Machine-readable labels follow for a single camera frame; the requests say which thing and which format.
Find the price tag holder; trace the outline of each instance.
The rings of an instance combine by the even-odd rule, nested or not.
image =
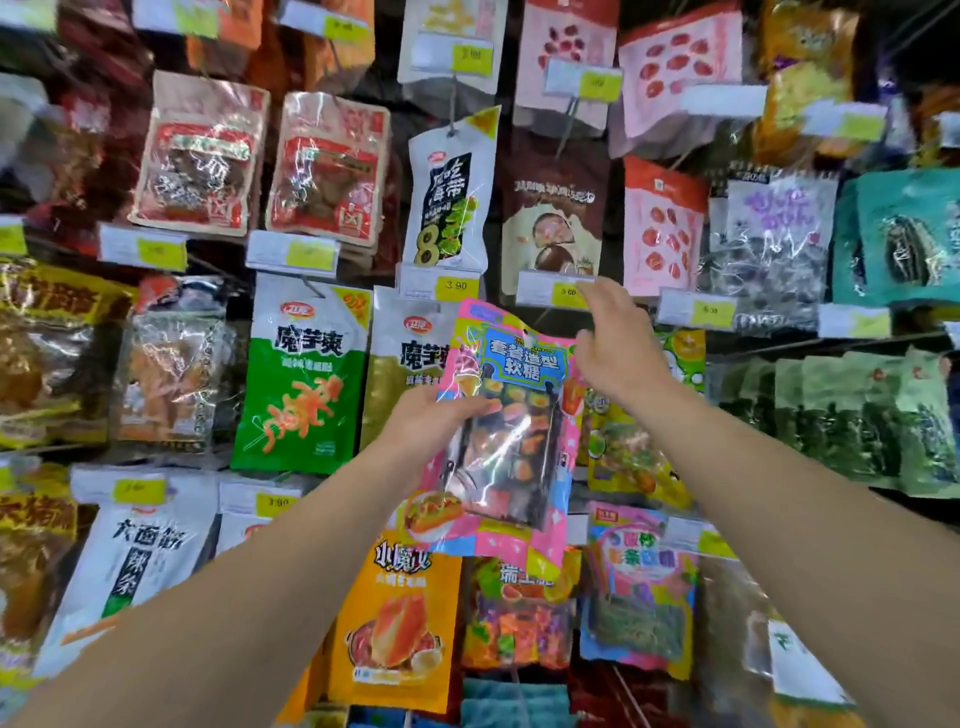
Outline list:
[[[821,303],[817,335],[822,339],[888,339],[889,308]]]
[[[657,309],[658,324],[733,331],[735,317],[735,298],[710,296],[706,293],[682,291],[677,288],[660,290],[660,306]]]

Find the snack bag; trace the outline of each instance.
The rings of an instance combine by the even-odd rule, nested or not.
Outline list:
[[[613,66],[619,15],[619,0],[526,0],[516,65],[515,127],[540,136],[564,135],[573,99],[543,93],[547,62],[558,58]],[[574,118],[573,138],[600,136],[607,128],[607,104],[581,102]]]
[[[457,319],[456,303],[417,301],[393,288],[373,288],[373,333],[360,449],[373,442],[400,396],[418,384],[439,384]]]
[[[128,215],[151,228],[242,237],[270,94],[157,71],[154,111]]]
[[[376,248],[390,160],[390,112],[327,93],[289,93],[267,230]]]
[[[161,505],[114,500],[117,486],[162,483]],[[186,468],[75,465],[74,497],[100,506],[80,561],[36,658],[35,677],[54,677],[111,629],[123,610],[176,586],[200,565],[217,515],[213,473]]]
[[[503,224],[500,290],[516,295],[523,270],[594,276],[600,268],[610,161],[594,142],[556,142],[514,130],[501,155]]]
[[[493,192],[500,107],[410,140],[414,191],[403,262],[486,272],[483,226]]]
[[[491,405],[427,465],[404,508],[404,543],[557,578],[586,392],[572,343],[489,303],[461,303],[440,399]]]
[[[203,453],[235,334],[224,281],[154,276],[140,296],[120,354],[111,437],[145,447]]]
[[[699,179],[636,157],[626,167],[623,284],[631,296],[696,285],[707,187]]]
[[[580,551],[568,548],[556,581],[531,578],[497,558],[476,559],[470,577],[461,665],[497,669],[570,664],[580,581]]]
[[[658,546],[667,517],[588,503],[588,558],[598,594],[580,630],[585,660],[614,660],[690,677],[698,557]]]
[[[369,331],[370,291],[258,273],[230,466],[331,474],[349,461]]]

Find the white shelf label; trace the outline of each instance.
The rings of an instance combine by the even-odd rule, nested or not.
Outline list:
[[[890,309],[821,303],[817,335],[822,339],[890,338]]]
[[[340,243],[325,237],[251,231],[247,267],[297,276],[336,278]]]

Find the forearm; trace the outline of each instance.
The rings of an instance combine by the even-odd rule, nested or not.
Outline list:
[[[382,454],[372,446],[252,539],[129,611],[14,724],[270,725],[401,499]]]
[[[628,408],[871,725],[960,724],[957,538],[689,390],[645,397]]]

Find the yellow price label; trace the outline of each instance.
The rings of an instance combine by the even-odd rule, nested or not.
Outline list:
[[[136,251],[144,265],[164,271],[182,273],[186,270],[186,243],[167,243],[138,237]]]
[[[359,43],[370,32],[363,23],[339,15],[328,15],[324,21],[324,37],[343,43]]]
[[[479,45],[456,43],[450,70],[472,76],[490,76],[493,72],[493,49]]]
[[[556,282],[550,293],[550,304],[560,308],[580,308],[587,310],[587,299],[577,288],[576,283]]]
[[[440,276],[437,279],[437,301],[453,301],[458,303],[463,299],[475,299],[480,295],[480,279],[457,279],[451,276]]]
[[[623,76],[619,73],[585,70],[580,75],[580,98],[612,104],[620,97]]]
[[[333,259],[337,251],[324,243],[294,240],[287,248],[287,265],[294,268],[310,268],[315,271],[333,272]]]
[[[736,303],[715,303],[694,299],[690,325],[704,328],[732,328],[735,313]]]
[[[275,496],[272,493],[256,494],[256,515],[261,519],[273,519],[279,516],[294,503],[300,496]]]
[[[113,486],[113,500],[128,505],[163,505],[167,498],[167,481],[163,478],[141,480],[121,478]]]

